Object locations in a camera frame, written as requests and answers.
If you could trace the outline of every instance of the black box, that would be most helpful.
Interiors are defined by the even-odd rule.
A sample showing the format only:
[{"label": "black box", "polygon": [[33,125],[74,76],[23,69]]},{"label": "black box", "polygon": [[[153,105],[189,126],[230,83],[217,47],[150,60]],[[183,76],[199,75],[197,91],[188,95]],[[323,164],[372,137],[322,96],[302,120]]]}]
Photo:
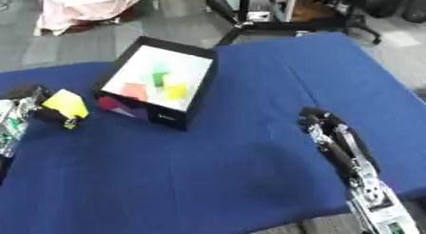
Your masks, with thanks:
[{"label": "black box", "polygon": [[141,36],[95,84],[100,107],[187,130],[217,72],[213,49]]}]

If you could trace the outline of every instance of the yellow cube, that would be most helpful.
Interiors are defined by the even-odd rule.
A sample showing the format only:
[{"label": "yellow cube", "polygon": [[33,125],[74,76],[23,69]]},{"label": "yellow cube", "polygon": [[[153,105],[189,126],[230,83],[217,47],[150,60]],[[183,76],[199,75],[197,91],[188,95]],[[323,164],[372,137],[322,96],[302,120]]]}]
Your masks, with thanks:
[{"label": "yellow cube", "polygon": [[186,98],[186,78],[179,73],[169,73],[163,76],[165,99],[176,101]]},{"label": "yellow cube", "polygon": [[171,87],[165,87],[165,98],[169,101],[181,100],[186,98],[186,84],[179,84]]}]

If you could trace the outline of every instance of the pink blanket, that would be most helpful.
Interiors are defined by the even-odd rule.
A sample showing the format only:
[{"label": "pink blanket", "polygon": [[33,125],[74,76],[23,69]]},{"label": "pink blanket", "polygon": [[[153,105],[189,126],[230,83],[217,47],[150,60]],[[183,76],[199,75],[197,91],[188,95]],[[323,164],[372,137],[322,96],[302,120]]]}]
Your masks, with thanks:
[{"label": "pink blanket", "polygon": [[81,21],[111,19],[127,10],[139,0],[41,0],[43,12],[37,20],[34,35],[42,29],[60,35]]}]

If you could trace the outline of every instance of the blue cloth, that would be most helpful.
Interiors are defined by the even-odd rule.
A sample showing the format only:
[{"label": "blue cloth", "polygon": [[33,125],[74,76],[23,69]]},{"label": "blue cloth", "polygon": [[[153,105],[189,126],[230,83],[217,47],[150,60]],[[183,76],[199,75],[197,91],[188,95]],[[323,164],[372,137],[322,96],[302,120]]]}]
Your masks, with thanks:
[{"label": "blue cloth", "polygon": [[403,197],[426,193],[426,107],[340,34],[219,48],[219,74],[189,132],[98,109],[107,64],[0,74],[67,88],[92,114],[76,130],[33,122],[0,188],[13,234],[243,233],[346,211],[333,168],[296,124],[336,112]]}]

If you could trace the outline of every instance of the wire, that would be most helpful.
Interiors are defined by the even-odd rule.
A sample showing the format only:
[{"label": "wire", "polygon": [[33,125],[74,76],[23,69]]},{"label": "wire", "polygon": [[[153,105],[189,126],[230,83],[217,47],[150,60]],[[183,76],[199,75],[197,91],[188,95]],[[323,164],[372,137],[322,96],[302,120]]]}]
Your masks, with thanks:
[{"label": "wire", "polygon": [[8,10],[11,0],[0,0],[0,11]]}]

